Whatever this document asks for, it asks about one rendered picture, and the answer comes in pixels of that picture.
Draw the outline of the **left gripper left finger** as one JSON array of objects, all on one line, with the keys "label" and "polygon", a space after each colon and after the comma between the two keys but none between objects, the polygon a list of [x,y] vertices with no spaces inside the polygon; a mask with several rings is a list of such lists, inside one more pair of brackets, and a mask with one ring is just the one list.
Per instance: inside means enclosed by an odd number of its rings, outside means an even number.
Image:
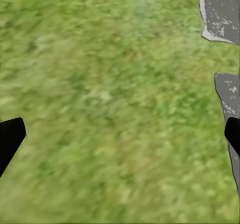
[{"label": "left gripper left finger", "polygon": [[26,137],[21,117],[0,123],[0,177]]}]

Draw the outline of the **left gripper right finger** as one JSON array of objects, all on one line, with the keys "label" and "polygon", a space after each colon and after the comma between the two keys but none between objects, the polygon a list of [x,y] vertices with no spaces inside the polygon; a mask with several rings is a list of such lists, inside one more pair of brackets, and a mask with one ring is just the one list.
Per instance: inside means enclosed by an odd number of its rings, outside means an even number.
[{"label": "left gripper right finger", "polygon": [[240,157],[240,119],[229,117],[225,124],[224,135]]}]

